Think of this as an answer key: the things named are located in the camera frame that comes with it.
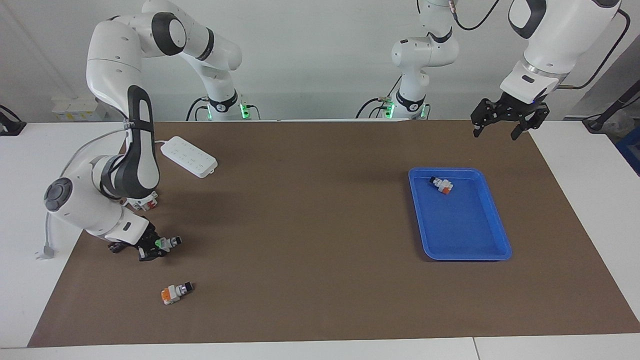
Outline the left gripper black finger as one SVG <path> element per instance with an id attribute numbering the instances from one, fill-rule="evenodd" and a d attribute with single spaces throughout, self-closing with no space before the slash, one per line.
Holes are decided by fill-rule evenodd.
<path id="1" fill-rule="evenodd" d="M 485 127 L 491 125 L 493 120 L 494 117 L 492 115 L 473 115 L 471 117 L 471 123 L 474 125 L 473 136 L 475 138 L 480 137 Z"/>
<path id="2" fill-rule="evenodd" d="M 516 141 L 523 132 L 530 130 L 535 127 L 535 122 L 530 120 L 519 120 L 514 130 L 510 133 L 510 139 L 512 141 Z"/>

